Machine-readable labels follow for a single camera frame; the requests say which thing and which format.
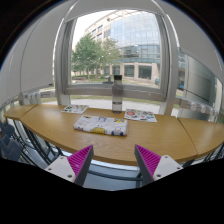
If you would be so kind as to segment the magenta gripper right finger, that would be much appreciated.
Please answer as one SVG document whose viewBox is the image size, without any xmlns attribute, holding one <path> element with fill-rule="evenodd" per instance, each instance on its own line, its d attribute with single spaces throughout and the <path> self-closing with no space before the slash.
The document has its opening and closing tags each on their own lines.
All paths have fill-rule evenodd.
<svg viewBox="0 0 224 224">
<path fill-rule="evenodd" d="M 134 154 L 140 168 L 143 185 L 148 185 L 182 169 L 182 166 L 169 155 L 159 156 L 140 145 L 135 145 Z"/>
</svg>

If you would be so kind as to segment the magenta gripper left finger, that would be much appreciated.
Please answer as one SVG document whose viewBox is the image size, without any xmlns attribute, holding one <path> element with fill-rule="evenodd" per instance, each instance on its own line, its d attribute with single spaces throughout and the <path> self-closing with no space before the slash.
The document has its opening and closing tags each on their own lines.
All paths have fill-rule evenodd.
<svg viewBox="0 0 224 224">
<path fill-rule="evenodd" d="M 93 146 L 87 146 L 68 157 L 59 156 L 46 168 L 46 171 L 82 186 L 93 155 Z"/>
</svg>

